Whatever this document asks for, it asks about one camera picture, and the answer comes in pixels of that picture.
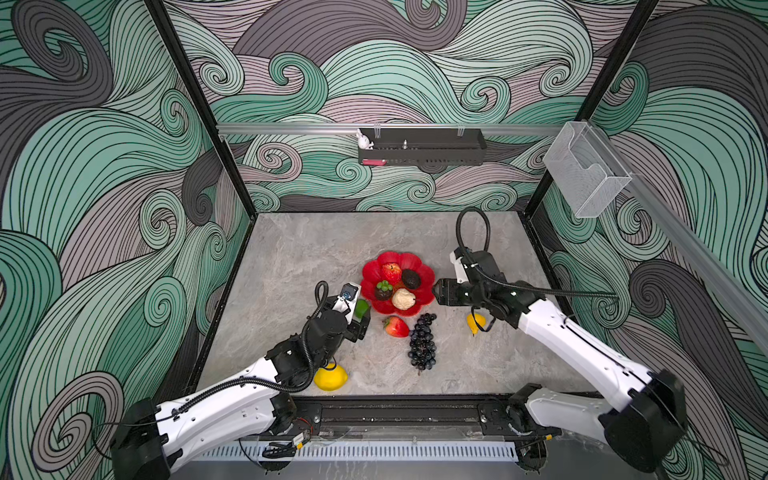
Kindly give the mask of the red fake strawberry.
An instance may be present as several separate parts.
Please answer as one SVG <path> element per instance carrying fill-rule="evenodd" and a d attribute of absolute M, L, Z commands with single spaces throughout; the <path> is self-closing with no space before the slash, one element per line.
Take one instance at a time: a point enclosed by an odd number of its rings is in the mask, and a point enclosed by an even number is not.
<path fill-rule="evenodd" d="M 407 338 L 410 336 L 410 328 L 400 317 L 390 316 L 383 321 L 384 331 L 395 338 Z"/>

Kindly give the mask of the yellow fake lemon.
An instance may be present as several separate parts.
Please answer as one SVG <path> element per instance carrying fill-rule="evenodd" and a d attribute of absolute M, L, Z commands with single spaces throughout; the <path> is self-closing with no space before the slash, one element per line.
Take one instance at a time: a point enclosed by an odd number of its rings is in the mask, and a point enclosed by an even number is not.
<path fill-rule="evenodd" d="M 331 363 L 318 369 L 313 382 L 320 390 L 332 392 L 343 387 L 348 379 L 348 373 L 342 366 Z"/>

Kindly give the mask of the green fake lime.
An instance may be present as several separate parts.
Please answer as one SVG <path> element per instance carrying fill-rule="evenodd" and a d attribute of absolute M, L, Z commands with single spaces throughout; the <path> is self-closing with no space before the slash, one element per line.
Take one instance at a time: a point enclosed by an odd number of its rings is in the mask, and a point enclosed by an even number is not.
<path fill-rule="evenodd" d="M 370 310 L 370 305 L 365 299 L 359 299 L 356 301 L 354 308 L 354 317 L 362 320 Z"/>

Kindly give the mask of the red fake wrinkled fruit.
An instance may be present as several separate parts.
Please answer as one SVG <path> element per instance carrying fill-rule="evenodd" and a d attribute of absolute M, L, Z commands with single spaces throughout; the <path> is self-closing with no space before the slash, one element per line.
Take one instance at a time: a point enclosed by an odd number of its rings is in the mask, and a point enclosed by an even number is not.
<path fill-rule="evenodd" d="M 381 266 L 381 275 L 384 280 L 395 286 L 401 281 L 402 268 L 395 262 L 386 263 Z"/>

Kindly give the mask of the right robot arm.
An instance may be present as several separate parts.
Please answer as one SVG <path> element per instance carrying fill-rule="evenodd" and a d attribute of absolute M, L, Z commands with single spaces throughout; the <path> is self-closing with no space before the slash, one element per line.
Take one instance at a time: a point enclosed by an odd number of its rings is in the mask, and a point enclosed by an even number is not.
<path fill-rule="evenodd" d="M 507 414 L 519 434 L 559 429 L 607 444 L 634 469 L 652 473 L 687 429 L 682 382 L 607 346 L 568 318 L 544 290 L 509 283 L 486 251 L 457 248 L 455 277 L 436 281 L 439 304 L 485 310 L 535 339 L 586 379 L 597 395 L 556 392 L 528 384 L 510 400 Z"/>

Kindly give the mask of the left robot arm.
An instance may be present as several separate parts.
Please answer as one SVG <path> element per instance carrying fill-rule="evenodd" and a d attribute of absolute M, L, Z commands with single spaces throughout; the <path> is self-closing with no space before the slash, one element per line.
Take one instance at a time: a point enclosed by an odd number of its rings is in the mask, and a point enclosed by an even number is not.
<path fill-rule="evenodd" d="M 293 394 L 306 389 L 344 341 L 365 337 L 370 316 L 329 310 L 244 370 L 174 400 L 131 405 L 109 443 L 118 479 L 167 479 L 198 456 L 230 441 L 289 430 Z"/>

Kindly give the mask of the small yellow fake pear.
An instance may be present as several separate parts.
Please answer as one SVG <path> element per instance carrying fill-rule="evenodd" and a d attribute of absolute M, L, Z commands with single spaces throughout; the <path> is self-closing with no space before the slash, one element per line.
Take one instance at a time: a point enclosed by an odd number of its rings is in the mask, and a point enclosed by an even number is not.
<path fill-rule="evenodd" d="M 480 332 L 487 331 L 487 320 L 483 315 L 479 313 L 470 313 L 467 316 L 466 321 L 473 336 L 479 334 Z"/>

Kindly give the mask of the cream fake pear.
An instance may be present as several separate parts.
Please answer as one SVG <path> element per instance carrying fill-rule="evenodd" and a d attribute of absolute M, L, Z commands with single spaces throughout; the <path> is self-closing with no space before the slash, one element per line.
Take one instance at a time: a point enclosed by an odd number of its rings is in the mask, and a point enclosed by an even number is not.
<path fill-rule="evenodd" d="M 406 288 L 398 289 L 391 297 L 392 305 L 400 311 L 407 311 L 416 305 L 416 296 Z"/>

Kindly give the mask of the red flower-shaped fruit bowl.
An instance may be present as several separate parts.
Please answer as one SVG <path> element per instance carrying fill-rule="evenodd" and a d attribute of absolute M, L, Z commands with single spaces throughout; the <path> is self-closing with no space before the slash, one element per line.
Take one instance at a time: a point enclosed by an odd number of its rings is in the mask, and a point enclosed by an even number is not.
<path fill-rule="evenodd" d="M 362 296 L 380 314 L 410 317 L 434 301 L 435 280 L 419 256 L 386 251 L 362 268 Z"/>

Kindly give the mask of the dark purple fake grapes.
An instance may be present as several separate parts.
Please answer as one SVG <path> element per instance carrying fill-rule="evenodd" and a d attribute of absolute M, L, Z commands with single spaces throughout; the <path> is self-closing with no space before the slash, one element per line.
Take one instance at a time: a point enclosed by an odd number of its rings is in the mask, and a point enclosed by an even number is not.
<path fill-rule="evenodd" d="M 410 332 L 408 358 L 419 372 L 431 370 L 436 364 L 436 343 L 432 332 L 437 315 L 421 315 Z"/>

